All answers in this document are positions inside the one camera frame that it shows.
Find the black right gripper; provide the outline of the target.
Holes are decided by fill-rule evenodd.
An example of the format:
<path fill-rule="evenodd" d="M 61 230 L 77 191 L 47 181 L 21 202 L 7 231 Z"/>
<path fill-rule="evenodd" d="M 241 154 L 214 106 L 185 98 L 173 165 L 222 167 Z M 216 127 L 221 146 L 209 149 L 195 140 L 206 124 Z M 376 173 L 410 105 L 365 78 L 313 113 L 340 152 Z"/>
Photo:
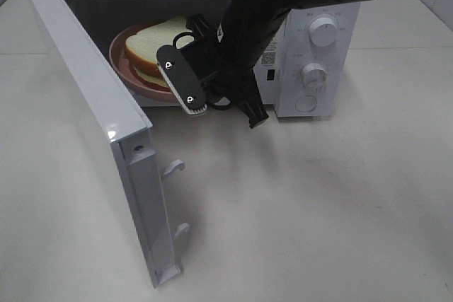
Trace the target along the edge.
<path fill-rule="evenodd" d="M 248 117 L 251 129 L 268 119 L 253 73 L 224 57 L 217 48 L 212 25 L 201 14 L 188 17 L 186 28 L 194 40 L 178 51 L 203 88 L 217 93 L 237 92 L 236 106 Z"/>

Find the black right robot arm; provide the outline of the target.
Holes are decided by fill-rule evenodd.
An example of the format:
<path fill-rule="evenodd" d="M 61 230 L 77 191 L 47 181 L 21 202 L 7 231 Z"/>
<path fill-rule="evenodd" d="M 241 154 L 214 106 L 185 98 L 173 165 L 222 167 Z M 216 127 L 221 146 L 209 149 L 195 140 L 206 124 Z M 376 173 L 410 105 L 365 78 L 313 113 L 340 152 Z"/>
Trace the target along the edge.
<path fill-rule="evenodd" d="M 250 127 L 258 126 L 268 114 L 253 68 L 288 13 L 359 1 L 369 0 L 230 0 L 217 26 L 201 15 L 189 17 L 186 27 L 194 42 L 178 52 L 187 62 L 181 77 L 194 84 L 174 88 L 175 97 L 189 115 L 236 106 Z"/>

